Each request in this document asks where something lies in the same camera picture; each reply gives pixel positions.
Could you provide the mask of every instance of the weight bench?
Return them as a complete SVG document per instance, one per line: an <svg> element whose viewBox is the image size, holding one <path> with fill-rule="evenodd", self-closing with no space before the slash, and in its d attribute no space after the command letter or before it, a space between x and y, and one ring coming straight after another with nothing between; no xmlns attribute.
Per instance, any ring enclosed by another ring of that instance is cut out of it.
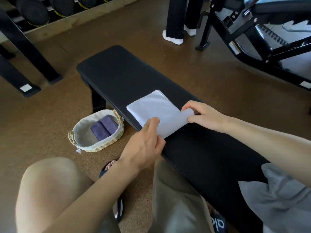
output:
<svg viewBox="0 0 311 233"><path fill-rule="evenodd" d="M196 47L198 50L208 47L208 36L214 27L234 56L243 63L311 91L310 79L284 68L281 63L283 59L311 51L311 36L287 43L264 25L284 24L289 21L293 21L293 25L303 21L310 25L311 0L212 0L210 8L210 12L201 13L198 23L200 28L202 18L208 15L201 42ZM223 8L232 13L221 20L218 13ZM244 24L233 31L233 25L237 25L237 22ZM261 59L249 55L236 40L242 34L246 35ZM280 47L272 49L264 37L265 34L278 42Z"/></svg>
<svg viewBox="0 0 311 233"><path fill-rule="evenodd" d="M138 121L126 109L131 102L161 90L178 108L200 101L121 46L112 46L77 66L90 87L93 112L108 102L137 131ZM262 233L262 221L250 210L238 181L262 181L268 161L223 133L187 124L166 139L162 155L240 233Z"/></svg>

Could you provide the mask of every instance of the white sock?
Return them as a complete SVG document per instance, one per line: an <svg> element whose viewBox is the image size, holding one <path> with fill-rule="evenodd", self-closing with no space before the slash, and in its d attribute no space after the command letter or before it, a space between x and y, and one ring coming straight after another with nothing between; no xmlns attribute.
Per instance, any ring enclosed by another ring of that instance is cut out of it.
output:
<svg viewBox="0 0 311 233"><path fill-rule="evenodd" d="M182 43L184 42L183 39L174 39L174 38L169 38L169 37L167 37L167 36L166 36L166 30L163 31L162 36L163 36L163 38L164 38L165 40L170 41L170 42L172 42L172 43L175 43L175 44L177 44L177 45L180 45L180 44L182 44Z"/></svg>
<svg viewBox="0 0 311 233"><path fill-rule="evenodd" d="M186 25L184 25L184 30L187 31L189 36L194 36L196 34L196 29L189 29Z"/></svg>

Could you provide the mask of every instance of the woven basket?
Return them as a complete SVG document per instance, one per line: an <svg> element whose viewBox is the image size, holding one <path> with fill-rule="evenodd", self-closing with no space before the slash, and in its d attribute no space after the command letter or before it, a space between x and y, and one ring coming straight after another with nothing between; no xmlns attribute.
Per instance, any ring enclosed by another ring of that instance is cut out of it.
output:
<svg viewBox="0 0 311 233"><path fill-rule="evenodd" d="M92 133L90 127L95 122L99 121L106 115L112 115L115 122L118 124L118 128L114 134L102 141L98 141L95 135ZM81 150L86 152L100 151L112 143L119 140L124 132L124 119L115 110L101 110L81 119L72 129L68 132L68 139L74 146L77 147L77 152L81 153Z"/></svg>

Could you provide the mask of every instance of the folded towel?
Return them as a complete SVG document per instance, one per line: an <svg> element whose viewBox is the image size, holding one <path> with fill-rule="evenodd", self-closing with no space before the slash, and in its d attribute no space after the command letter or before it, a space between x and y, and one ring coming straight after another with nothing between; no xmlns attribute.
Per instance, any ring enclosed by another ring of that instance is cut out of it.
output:
<svg viewBox="0 0 311 233"><path fill-rule="evenodd" d="M117 123L114 121L113 117L111 115L106 115L103 117L100 122L104 125L104 127L107 129L107 131L110 134L115 133L115 131L118 129Z"/></svg>
<svg viewBox="0 0 311 233"><path fill-rule="evenodd" d="M94 133L98 141L102 141L111 136L111 134L100 121L97 121L91 126L91 131Z"/></svg>

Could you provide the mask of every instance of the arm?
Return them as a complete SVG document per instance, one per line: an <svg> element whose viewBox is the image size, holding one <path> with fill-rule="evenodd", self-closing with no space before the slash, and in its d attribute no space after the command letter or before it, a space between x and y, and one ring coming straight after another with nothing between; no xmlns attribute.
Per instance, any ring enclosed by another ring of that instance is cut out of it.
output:
<svg viewBox="0 0 311 233"><path fill-rule="evenodd" d="M149 125L130 138L119 160L44 232L96 233L127 185L160 157L165 141L156 132L159 122L158 118L148 120Z"/></svg>
<svg viewBox="0 0 311 233"><path fill-rule="evenodd" d="M223 115L204 103L189 101L182 111L187 108L199 114L190 116L190 123L229 134L311 187L311 141Z"/></svg>

